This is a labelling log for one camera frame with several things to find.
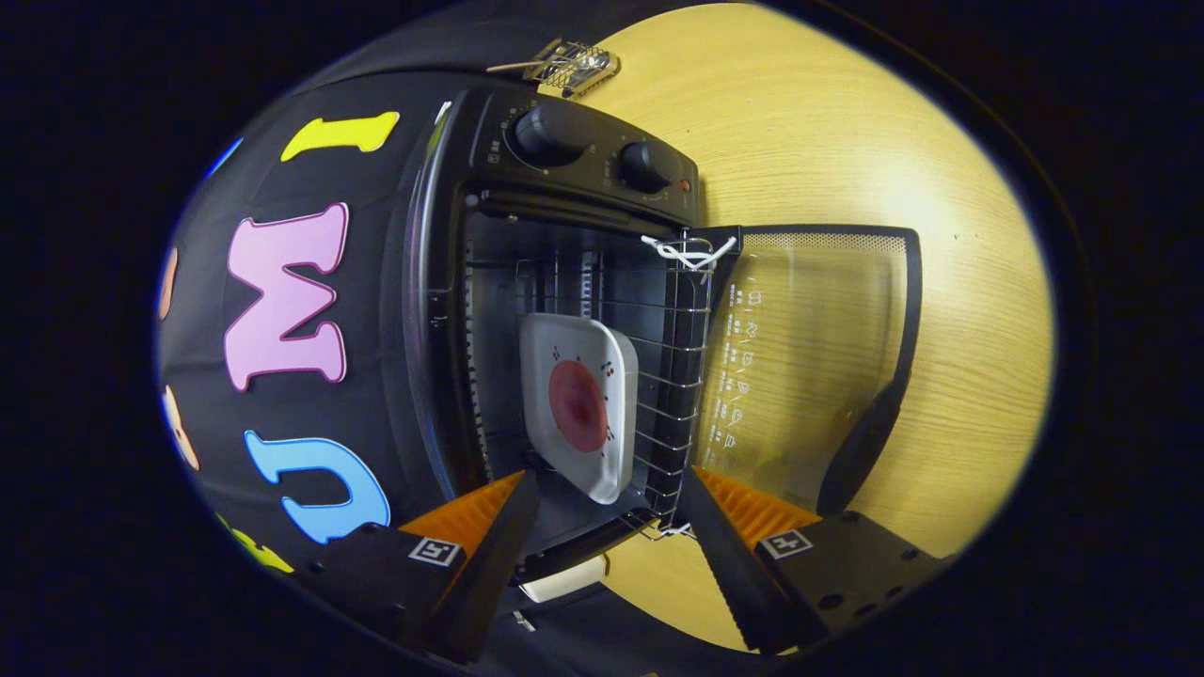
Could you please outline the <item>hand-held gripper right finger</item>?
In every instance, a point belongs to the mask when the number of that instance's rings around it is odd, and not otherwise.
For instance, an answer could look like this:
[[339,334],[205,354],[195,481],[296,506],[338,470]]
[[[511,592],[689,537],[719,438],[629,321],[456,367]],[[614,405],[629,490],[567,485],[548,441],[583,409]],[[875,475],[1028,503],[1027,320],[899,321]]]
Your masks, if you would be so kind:
[[937,573],[929,557],[856,511],[821,517],[694,467],[681,512],[748,650],[813,650],[899,604]]

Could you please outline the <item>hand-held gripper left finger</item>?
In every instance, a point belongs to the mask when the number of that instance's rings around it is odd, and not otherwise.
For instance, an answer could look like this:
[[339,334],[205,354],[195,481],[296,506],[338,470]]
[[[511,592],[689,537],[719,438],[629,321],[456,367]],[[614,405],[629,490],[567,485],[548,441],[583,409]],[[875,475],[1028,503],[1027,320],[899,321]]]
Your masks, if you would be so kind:
[[473,663],[538,505],[536,476],[517,471],[405,526],[354,528],[299,565],[296,581],[405,650]]

